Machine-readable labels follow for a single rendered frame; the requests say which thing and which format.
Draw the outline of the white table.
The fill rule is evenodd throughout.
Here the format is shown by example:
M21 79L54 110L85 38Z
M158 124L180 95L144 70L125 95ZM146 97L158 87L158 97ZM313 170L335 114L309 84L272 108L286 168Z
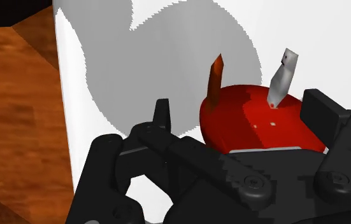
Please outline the white table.
M219 54L221 88L269 88L288 48L299 57L287 95L302 101L315 88L351 109L351 0L52 2L75 192L92 141L129 137L153 120L159 99L169 101L173 135L205 144L199 112ZM351 224L351 202L324 201L314 189L328 151L218 152L272 182L273 202L254 224ZM152 179L133 177L125 194L145 224L163 224L172 201Z

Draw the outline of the red bowl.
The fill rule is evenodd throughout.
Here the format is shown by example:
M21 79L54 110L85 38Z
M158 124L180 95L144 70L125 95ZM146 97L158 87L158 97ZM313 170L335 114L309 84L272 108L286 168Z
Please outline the red bowl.
M271 108L268 90L257 85L222 87L214 108L204 99L199 123L205 144L222 153L287 147L324 152L325 144L300 119L302 101L287 95Z

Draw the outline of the brown wooden stick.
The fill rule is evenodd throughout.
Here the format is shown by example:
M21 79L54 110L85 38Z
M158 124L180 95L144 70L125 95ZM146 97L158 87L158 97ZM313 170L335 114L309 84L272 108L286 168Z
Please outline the brown wooden stick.
M210 109L214 109L219 102L223 68L224 62L222 60L222 55L219 54L211 65L208 80L206 100Z

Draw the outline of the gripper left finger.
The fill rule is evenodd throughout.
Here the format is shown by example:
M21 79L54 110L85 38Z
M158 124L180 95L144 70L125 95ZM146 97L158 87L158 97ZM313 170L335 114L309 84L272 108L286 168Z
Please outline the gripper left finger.
M273 202L273 184L261 172L189 137L171 133L169 101L127 138L96 137L65 224L145 224L142 206L125 193L146 174L171 199L163 224L254 224Z

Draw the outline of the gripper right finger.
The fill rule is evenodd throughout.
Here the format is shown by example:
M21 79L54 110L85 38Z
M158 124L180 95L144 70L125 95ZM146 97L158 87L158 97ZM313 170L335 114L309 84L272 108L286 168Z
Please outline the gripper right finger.
M327 202L351 202L351 109L306 89L300 119L329 149L315 173L317 195Z

